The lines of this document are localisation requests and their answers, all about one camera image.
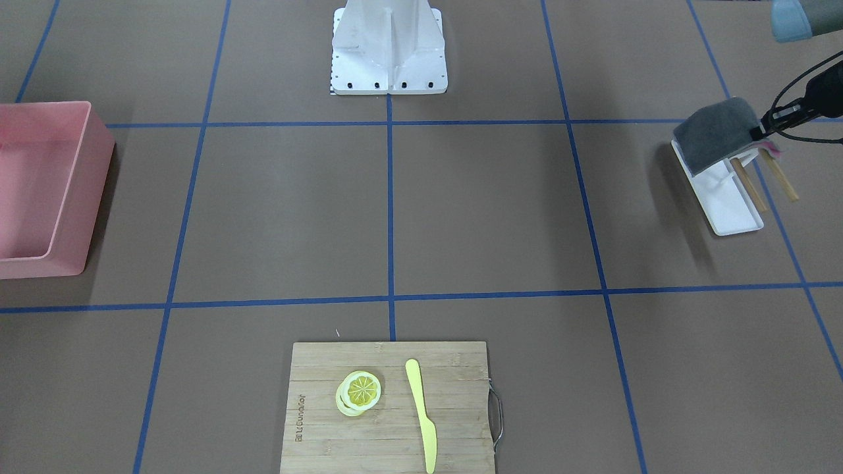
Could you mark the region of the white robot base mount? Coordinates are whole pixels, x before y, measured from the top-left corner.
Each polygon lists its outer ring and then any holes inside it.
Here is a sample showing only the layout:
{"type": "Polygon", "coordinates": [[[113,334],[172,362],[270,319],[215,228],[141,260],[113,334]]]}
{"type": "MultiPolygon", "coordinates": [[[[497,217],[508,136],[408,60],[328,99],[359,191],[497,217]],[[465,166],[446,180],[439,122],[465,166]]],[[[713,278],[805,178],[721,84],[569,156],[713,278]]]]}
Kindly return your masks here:
{"type": "Polygon", "coordinates": [[[429,2],[348,1],[332,26],[331,93],[447,92],[443,16],[429,2]]]}

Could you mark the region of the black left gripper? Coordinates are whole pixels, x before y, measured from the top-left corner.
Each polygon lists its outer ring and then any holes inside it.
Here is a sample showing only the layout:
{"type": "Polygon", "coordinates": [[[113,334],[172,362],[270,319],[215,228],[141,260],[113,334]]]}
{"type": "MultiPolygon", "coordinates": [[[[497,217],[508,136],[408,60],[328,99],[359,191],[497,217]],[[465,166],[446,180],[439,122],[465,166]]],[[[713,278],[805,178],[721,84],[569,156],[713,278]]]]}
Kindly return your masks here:
{"type": "Polygon", "coordinates": [[[819,117],[839,118],[842,114],[842,63],[835,63],[824,72],[811,78],[805,86],[804,96],[797,98],[783,106],[778,105],[782,96],[793,85],[816,70],[819,64],[793,79],[783,87],[770,107],[761,117],[761,135],[771,136],[779,133],[785,136],[785,131],[792,127],[803,125],[819,117]]]}

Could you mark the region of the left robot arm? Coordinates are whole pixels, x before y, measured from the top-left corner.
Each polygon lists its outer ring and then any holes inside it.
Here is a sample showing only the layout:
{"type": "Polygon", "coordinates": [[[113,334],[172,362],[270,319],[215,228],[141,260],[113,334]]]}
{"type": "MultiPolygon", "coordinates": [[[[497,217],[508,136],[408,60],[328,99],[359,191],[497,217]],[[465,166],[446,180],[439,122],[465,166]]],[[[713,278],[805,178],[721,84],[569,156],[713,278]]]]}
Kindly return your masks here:
{"type": "MultiPolygon", "coordinates": [[[[841,23],[842,3],[840,1],[774,1],[772,3],[772,34],[779,43],[808,40],[841,31],[841,23]]],[[[841,62],[830,65],[825,71],[810,78],[805,85],[803,97],[792,100],[786,105],[778,105],[782,96],[799,81],[837,58],[841,58],[841,52],[809,67],[807,71],[783,87],[774,98],[770,109],[761,118],[761,137],[769,137],[777,133],[784,138],[803,143],[841,144],[840,138],[807,138],[785,133],[787,129],[803,125],[819,117],[841,117],[841,62]]]]}

